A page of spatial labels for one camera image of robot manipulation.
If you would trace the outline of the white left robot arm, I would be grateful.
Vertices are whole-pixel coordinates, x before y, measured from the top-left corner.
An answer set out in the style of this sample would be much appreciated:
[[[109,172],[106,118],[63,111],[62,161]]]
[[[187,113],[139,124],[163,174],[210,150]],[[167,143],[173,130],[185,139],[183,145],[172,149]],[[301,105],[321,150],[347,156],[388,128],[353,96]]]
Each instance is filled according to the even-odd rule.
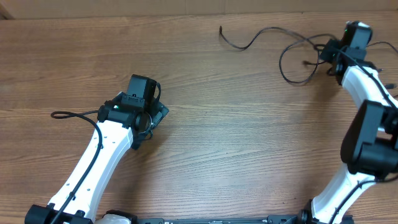
[[[95,128],[73,172],[46,206],[32,205],[25,216],[27,224],[51,223],[137,223],[135,215],[107,211],[97,219],[104,190],[121,158],[153,137],[153,130],[166,117],[168,108],[160,102],[159,82],[132,75],[127,92],[119,92],[95,111],[88,113],[54,111],[55,119],[81,118]]]

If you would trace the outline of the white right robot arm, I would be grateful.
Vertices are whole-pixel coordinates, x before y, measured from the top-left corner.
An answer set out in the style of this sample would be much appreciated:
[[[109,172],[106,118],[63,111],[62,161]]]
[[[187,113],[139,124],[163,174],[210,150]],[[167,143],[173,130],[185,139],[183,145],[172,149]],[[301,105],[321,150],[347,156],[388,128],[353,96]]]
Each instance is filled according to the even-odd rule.
[[[371,186],[397,180],[397,100],[379,79],[366,50],[373,36],[363,22],[347,22],[321,59],[351,95],[358,112],[341,143],[342,165],[325,189],[287,223],[352,223],[346,211]]]

